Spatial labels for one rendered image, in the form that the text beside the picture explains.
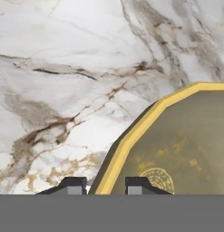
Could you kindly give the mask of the yellow rimmed olive bowl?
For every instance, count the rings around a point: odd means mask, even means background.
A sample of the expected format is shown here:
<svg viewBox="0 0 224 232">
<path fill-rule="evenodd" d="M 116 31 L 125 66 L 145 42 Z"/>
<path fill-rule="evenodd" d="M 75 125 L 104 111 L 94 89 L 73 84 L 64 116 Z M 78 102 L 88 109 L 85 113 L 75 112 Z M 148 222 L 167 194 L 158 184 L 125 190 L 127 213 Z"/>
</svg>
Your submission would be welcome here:
<svg viewBox="0 0 224 232">
<path fill-rule="evenodd" d="M 90 192 L 120 195 L 127 177 L 224 195 L 224 82 L 196 82 L 148 107 L 110 147 Z"/>
</svg>

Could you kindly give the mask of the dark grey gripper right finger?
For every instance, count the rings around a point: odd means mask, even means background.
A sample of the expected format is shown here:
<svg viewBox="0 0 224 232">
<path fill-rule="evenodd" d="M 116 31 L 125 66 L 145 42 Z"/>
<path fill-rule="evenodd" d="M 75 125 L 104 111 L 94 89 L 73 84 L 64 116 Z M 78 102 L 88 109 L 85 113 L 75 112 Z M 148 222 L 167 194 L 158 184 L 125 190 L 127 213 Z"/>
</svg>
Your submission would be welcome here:
<svg viewBox="0 0 224 232">
<path fill-rule="evenodd" d="M 146 177 L 126 177 L 125 178 L 125 194 L 126 195 L 169 195 L 163 189 L 152 186 Z"/>
</svg>

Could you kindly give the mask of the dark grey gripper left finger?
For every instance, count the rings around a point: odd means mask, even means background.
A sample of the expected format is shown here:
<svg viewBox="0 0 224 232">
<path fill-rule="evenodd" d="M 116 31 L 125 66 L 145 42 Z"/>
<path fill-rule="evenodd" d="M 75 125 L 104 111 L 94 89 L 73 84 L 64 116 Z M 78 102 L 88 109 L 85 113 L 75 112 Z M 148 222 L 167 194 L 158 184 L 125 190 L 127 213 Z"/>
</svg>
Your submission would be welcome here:
<svg viewBox="0 0 224 232">
<path fill-rule="evenodd" d="M 65 177 L 55 187 L 39 192 L 39 195 L 86 195 L 86 177 Z"/>
</svg>

